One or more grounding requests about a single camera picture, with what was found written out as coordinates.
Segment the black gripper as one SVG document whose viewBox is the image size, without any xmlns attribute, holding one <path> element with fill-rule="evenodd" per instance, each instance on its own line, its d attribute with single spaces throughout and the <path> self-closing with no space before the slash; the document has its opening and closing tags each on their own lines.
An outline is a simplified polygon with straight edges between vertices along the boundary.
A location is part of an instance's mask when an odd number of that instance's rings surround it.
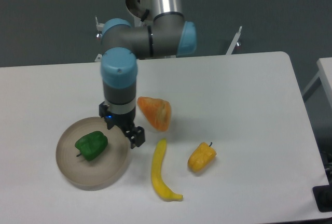
<svg viewBox="0 0 332 224">
<path fill-rule="evenodd" d="M 140 147 L 145 142 L 145 130 L 134 125 L 136 109 L 125 114 L 115 114 L 108 111 L 108 105 L 102 102 L 99 105 L 99 116 L 105 121 L 108 130 L 119 127 L 130 142 L 130 148 Z"/>
</svg>

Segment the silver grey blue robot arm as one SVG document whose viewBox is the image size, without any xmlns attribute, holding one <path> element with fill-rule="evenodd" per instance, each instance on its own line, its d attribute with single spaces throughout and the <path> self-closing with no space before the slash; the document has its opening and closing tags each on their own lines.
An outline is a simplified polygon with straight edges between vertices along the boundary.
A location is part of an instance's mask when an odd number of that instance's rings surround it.
<svg viewBox="0 0 332 224">
<path fill-rule="evenodd" d="M 104 102 L 99 115 L 108 129 L 121 129 L 131 148 L 145 142 L 144 129 L 134 124 L 137 59 L 187 55 L 197 47 L 196 27 L 185 21 L 181 0 L 151 0 L 143 17 L 148 15 L 152 23 L 147 26 L 113 18 L 101 30 Z"/>
</svg>

